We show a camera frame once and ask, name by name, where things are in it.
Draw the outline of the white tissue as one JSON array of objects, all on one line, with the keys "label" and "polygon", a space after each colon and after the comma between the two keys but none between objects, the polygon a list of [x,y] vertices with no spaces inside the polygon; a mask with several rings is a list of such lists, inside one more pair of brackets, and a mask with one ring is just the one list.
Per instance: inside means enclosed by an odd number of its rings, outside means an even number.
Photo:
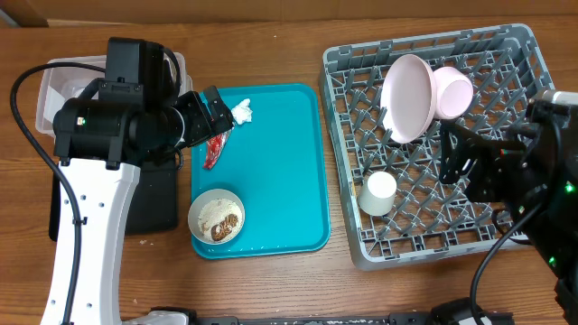
[{"label": "white tissue", "polygon": [[243,125],[252,121],[253,111],[250,108],[250,99],[245,98],[231,109],[231,114],[237,125]]}]

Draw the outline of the pink bowl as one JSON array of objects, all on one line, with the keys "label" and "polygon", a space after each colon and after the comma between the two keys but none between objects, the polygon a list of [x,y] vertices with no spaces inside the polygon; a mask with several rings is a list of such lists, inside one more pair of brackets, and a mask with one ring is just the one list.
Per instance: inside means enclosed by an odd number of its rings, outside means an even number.
[{"label": "pink bowl", "polygon": [[437,69],[433,76],[437,86],[434,117],[449,120],[464,114],[473,97],[470,79],[454,67]]}]

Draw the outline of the large pink plate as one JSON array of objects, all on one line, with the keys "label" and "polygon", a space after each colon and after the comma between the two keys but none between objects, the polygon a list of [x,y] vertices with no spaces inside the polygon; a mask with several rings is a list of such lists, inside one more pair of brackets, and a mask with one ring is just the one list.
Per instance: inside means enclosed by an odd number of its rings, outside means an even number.
[{"label": "large pink plate", "polygon": [[380,96],[385,108],[383,127],[391,139],[407,144],[429,127],[437,104],[437,85],[433,70],[414,54],[399,57],[387,71]]}]

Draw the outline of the white paper cup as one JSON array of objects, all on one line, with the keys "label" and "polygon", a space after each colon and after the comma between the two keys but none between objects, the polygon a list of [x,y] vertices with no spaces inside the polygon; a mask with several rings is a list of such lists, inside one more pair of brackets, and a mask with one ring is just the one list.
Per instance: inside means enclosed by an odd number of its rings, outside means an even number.
[{"label": "white paper cup", "polygon": [[370,216],[384,216],[394,205],[396,179],[388,172],[374,172],[363,184],[358,195],[359,207]]}]

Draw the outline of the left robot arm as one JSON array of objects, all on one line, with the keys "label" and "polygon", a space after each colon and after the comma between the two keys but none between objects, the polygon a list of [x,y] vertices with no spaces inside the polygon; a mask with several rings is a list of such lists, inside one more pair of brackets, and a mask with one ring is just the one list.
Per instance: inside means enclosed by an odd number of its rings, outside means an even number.
[{"label": "left robot arm", "polygon": [[182,92],[174,53],[113,38],[102,77],[52,121],[61,207],[45,324],[118,324],[126,219],[142,165],[172,162],[234,125],[219,92]]}]

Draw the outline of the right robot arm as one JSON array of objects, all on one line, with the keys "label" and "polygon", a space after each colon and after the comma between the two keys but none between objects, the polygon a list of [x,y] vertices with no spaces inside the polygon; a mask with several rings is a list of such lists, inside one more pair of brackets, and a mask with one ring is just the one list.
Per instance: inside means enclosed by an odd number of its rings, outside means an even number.
[{"label": "right robot arm", "polygon": [[441,169],[444,184],[466,177],[470,202],[502,203],[513,220],[482,260],[471,283],[471,307],[489,260],[517,232],[557,278],[555,300],[569,324],[577,322],[577,107],[534,100],[528,127],[511,126],[508,140],[490,140],[444,122]]}]

